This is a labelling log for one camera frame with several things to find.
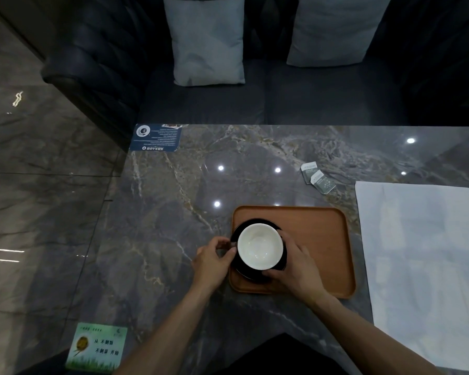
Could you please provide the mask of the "person's left forearm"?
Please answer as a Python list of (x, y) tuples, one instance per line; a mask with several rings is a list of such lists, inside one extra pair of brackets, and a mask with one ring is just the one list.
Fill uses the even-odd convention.
[(126, 357), (113, 375), (177, 375), (213, 290), (192, 285), (151, 337)]

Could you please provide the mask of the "green printed card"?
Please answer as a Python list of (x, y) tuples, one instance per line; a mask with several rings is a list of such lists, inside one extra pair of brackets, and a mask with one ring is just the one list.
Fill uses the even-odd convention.
[(126, 335), (126, 327), (79, 322), (65, 368), (79, 372), (113, 373), (120, 365)]

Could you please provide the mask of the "person's right hand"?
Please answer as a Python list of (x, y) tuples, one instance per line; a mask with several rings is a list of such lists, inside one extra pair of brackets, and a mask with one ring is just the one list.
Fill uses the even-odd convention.
[(308, 249), (297, 244), (287, 232), (278, 230), (278, 233), (287, 249), (287, 264), (284, 270), (288, 274), (287, 280), (278, 281), (308, 307), (320, 304), (330, 294), (325, 290), (314, 259)]

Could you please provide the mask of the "black saucer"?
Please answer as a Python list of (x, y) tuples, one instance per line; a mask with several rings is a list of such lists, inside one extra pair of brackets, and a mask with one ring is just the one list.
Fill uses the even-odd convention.
[[(231, 242), (232, 243), (235, 243), (234, 241), (234, 235), (236, 233), (236, 230), (244, 223), (248, 224), (248, 222), (264, 222), (264, 223), (269, 223), (271, 224), (273, 227), (275, 227), (278, 230), (280, 230), (281, 228), (279, 226), (277, 226), (276, 224), (274, 224), (273, 222), (269, 221), (269, 220), (265, 220), (265, 219), (261, 219), (261, 218), (253, 218), (253, 219), (250, 219), (250, 220), (247, 220), (243, 223), (241, 223), (240, 225), (237, 226), (237, 228), (234, 230), (234, 232), (232, 233), (231, 235)], [(243, 277), (245, 277), (246, 279), (250, 280), (251, 282), (253, 283), (269, 283), (271, 281), (271, 278), (270, 277), (266, 277), (262, 274), (263, 271), (254, 271), (254, 270), (250, 270), (248, 267), (246, 267), (245, 265), (242, 264), (239, 256), (238, 256), (238, 253), (236, 254), (236, 257), (234, 258), (234, 260), (232, 261), (231, 263), (231, 266), (236, 269), (237, 272), (239, 272)]]

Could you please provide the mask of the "white cloth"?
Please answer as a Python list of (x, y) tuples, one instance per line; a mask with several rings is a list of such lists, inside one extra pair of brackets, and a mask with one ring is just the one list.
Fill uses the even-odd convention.
[(469, 188), (356, 182), (374, 325), (469, 372)]

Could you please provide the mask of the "person's left hand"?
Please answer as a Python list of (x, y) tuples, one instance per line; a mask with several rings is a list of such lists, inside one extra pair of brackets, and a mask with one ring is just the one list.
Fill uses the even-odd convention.
[(219, 268), (218, 258), (227, 250), (235, 247), (227, 237), (215, 236), (208, 244), (198, 248), (192, 262), (194, 277), (192, 290), (211, 295), (224, 281), (227, 271)]

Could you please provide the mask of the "grey cushion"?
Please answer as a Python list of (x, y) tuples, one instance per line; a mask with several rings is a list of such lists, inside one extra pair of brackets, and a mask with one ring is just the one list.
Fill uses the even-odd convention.
[(245, 84), (244, 0), (163, 0), (182, 87)]
[(299, 0), (287, 64), (361, 63), (391, 0)]

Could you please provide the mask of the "brown wooden tray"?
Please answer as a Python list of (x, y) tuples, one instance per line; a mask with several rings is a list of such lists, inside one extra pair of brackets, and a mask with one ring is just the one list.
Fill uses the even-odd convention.
[(345, 214), (332, 207), (243, 205), (232, 214), (232, 239), (238, 227), (251, 220), (270, 221), (306, 246), (319, 268), (325, 289), (341, 299), (356, 291), (353, 255)]

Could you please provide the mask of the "person's right forearm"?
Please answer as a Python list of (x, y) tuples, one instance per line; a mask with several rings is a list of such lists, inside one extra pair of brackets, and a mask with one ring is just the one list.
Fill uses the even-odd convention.
[(443, 375), (431, 362), (403, 346), (329, 294), (305, 298), (363, 375)]

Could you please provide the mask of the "blue printed card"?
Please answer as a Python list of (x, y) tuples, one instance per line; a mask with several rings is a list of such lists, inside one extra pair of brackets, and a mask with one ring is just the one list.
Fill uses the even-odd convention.
[(129, 151), (175, 152), (181, 139), (183, 125), (179, 124), (137, 124)]

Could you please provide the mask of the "dark blue sofa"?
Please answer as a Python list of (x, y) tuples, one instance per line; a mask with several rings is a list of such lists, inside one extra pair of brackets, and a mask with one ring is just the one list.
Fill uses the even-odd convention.
[(41, 75), (124, 150), (136, 124), (469, 126), (469, 0), (391, 0), (361, 63), (305, 68), (298, 4), (244, 0), (245, 84), (175, 84), (163, 0), (84, 0)]

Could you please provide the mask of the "grey-green sachet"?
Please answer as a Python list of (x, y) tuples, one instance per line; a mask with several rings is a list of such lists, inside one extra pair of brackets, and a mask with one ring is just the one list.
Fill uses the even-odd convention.
[(327, 177), (321, 170), (316, 171), (311, 176), (310, 182), (322, 195), (329, 194), (336, 187), (335, 182)]
[(300, 170), (306, 184), (312, 184), (312, 176), (319, 171), (317, 163), (315, 161), (303, 163), (300, 166)]

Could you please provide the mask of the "white ceramic cup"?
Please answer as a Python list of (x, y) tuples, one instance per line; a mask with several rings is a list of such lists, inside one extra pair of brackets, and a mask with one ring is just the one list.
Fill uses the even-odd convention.
[(277, 270), (287, 262), (286, 246), (277, 229), (269, 223), (242, 224), (234, 235), (243, 265), (254, 271)]

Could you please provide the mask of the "person's black clothing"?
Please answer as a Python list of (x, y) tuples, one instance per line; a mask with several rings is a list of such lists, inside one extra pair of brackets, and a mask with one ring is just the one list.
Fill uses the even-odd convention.
[(335, 360), (279, 334), (212, 375), (349, 375)]

